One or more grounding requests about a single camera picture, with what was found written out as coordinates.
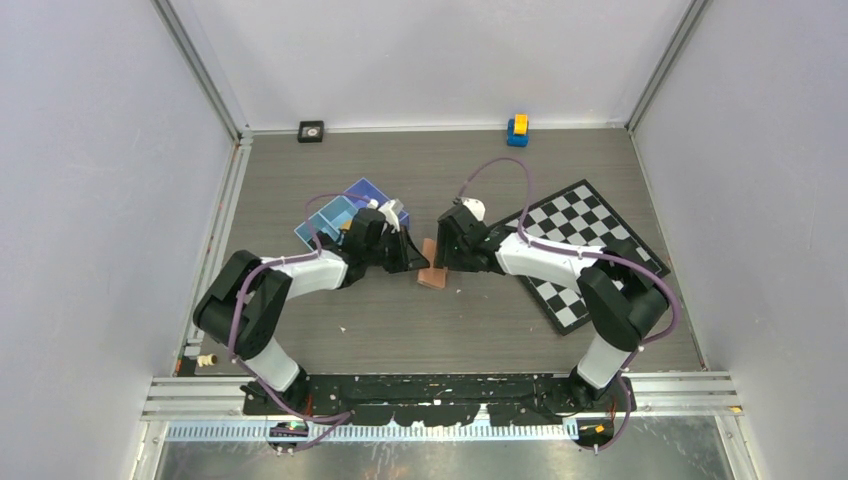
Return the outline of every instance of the gray wooden table surface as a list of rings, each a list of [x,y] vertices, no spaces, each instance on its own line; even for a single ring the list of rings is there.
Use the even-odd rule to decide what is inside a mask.
[[[532,131],[525,149],[507,147],[498,131],[329,133],[321,144],[257,136],[227,258],[239,249],[260,256],[306,252],[293,232],[304,202],[361,177],[401,199],[420,248],[423,238],[435,238],[436,219],[465,178],[482,162],[510,155],[530,166],[533,201],[586,178],[668,260],[633,146],[624,130],[611,129]],[[510,163],[493,165],[466,195],[485,202],[489,222],[499,220],[523,205],[523,174]],[[658,328],[667,322],[668,314]],[[376,267],[350,288],[288,303],[276,331],[289,355],[313,373],[567,372],[593,335],[591,324],[556,334],[512,277],[451,272],[447,288],[435,291],[417,285],[414,273],[388,275]],[[207,338],[203,352],[224,349]],[[224,362],[198,373],[234,368]],[[688,318],[639,355],[633,369],[700,369]]]

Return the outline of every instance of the blue box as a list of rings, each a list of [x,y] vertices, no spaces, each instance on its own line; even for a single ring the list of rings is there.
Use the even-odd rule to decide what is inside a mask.
[[[506,144],[510,147],[526,147],[530,141],[530,126],[527,126],[527,133],[524,135],[515,134],[515,119],[509,119],[506,124]]]
[[[373,183],[369,182],[368,179],[364,177],[351,185],[344,191],[344,193],[374,199],[381,205],[390,200],[386,194],[381,192],[379,188],[375,187]],[[327,205],[324,205],[320,210],[309,217],[309,219],[312,221],[312,225],[315,227],[316,232],[324,232],[333,240],[336,240],[341,236],[342,225],[352,219],[353,216],[356,215],[356,212],[366,205],[366,202],[359,199],[338,196],[332,199]],[[409,228],[409,213],[407,213],[406,210],[401,210],[400,215],[398,215],[398,220],[401,225]],[[309,245],[309,241],[312,240],[312,236],[309,234],[309,227],[306,223],[298,225],[297,228],[294,229],[294,233],[303,243],[306,244],[307,247],[312,249],[312,246]]]

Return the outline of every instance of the checkerboard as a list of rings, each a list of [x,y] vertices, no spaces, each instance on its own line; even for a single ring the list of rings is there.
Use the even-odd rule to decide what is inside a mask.
[[[521,211],[496,225],[517,227],[519,215]],[[651,271],[660,277],[669,272],[665,263],[586,180],[531,205],[524,219],[524,229],[534,237],[581,246],[603,247],[613,239],[630,240],[636,243],[636,251]],[[537,278],[519,277],[519,280],[561,335],[591,320],[579,292]]]

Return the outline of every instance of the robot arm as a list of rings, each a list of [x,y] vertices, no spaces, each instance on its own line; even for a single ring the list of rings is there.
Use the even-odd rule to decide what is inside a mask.
[[[322,232],[318,234],[322,250],[315,258],[293,259],[267,268],[252,282],[234,350],[274,390],[285,392],[299,375],[305,376],[274,339],[280,312],[288,300],[319,290],[348,287],[361,279],[369,266],[381,265],[389,273],[430,266],[412,244],[406,228],[390,212],[360,209],[340,241]],[[195,325],[226,345],[239,288],[251,271],[272,261],[278,259],[259,258],[245,250],[233,254],[195,309]]]
[[[435,266],[526,275],[580,292],[597,333],[569,377],[567,395],[577,406],[599,399],[668,309],[665,297],[650,281],[628,268],[531,247],[514,228],[486,226],[484,213],[479,200],[464,198],[439,218]],[[538,238],[532,238],[532,242],[563,247]],[[635,245],[625,241],[605,248],[565,247],[581,253],[603,252],[644,264]]]

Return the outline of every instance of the yellow block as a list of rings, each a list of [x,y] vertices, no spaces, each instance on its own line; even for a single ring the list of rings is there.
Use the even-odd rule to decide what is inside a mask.
[[[527,115],[519,114],[515,116],[515,129],[513,132],[516,135],[527,135]]]

